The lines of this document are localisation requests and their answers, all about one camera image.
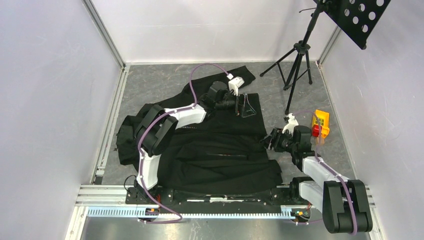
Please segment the black zip jacket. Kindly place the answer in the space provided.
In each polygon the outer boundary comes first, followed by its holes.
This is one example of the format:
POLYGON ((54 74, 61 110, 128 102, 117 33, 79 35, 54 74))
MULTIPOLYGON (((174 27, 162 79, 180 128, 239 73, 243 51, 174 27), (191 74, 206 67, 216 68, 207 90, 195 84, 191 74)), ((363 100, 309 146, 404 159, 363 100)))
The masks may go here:
MULTIPOLYGON (((192 81, 197 99, 205 97, 214 82, 229 80, 218 73, 192 81)), ((201 123, 177 128, 158 161, 157 185, 174 190, 217 195, 244 195, 275 188, 283 182, 282 170, 269 159, 261 142, 267 135, 258 93, 247 95, 256 115, 242 117, 231 109, 208 111, 201 123)), ((121 165, 139 168, 138 127, 154 105, 181 108, 194 102, 190 85, 168 99, 147 103, 120 126, 116 147, 121 165)))

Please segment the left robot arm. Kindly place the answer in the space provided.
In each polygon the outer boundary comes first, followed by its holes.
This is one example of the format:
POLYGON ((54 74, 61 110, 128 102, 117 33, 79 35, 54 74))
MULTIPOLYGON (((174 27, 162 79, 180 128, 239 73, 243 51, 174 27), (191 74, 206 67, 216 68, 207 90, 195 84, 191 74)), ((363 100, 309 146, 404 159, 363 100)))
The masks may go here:
POLYGON ((214 81, 206 93, 195 102, 177 108, 163 108, 153 105, 141 123, 137 126, 134 136, 138 140, 139 167, 136 177, 141 186, 138 197, 145 204, 153 203, 157 198, 158 168, 161 154, 169 146, 176 129, 200 124, 217 111, 231 110, 239 117, 239 89, 245 83, 242 77, 235 77, 228 83, 214 81))

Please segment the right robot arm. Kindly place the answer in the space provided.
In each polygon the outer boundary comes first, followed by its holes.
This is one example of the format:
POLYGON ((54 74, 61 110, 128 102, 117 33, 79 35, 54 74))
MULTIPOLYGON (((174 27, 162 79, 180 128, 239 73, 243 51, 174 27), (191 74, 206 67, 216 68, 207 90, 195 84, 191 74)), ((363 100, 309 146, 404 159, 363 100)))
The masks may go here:
POLYGON ((292 130, 274 128, 262 140, 264 147, 278 153, 289 153, 292 163, 305 174, 290 183, 289 199, 295 204, 311 203, 321 212, 325 228, 331 234, 366 233, 374 223, 365 184, 349 179, 312 150, 312 131, 304 125, 292 130))

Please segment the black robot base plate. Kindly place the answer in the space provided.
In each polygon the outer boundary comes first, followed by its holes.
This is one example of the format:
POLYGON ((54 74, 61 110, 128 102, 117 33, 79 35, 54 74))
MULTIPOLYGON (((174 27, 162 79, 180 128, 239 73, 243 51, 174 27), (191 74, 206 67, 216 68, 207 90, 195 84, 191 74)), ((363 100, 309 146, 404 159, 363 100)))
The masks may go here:
POLYGON ((165 187, 145 193, 140 186, 127 187, 125 204, 145 207, 147 216, 169 215, 172 218, 207 216, 309 216, 314 206, 296 195, 286 184, 245 194, 207 194, 165 187))

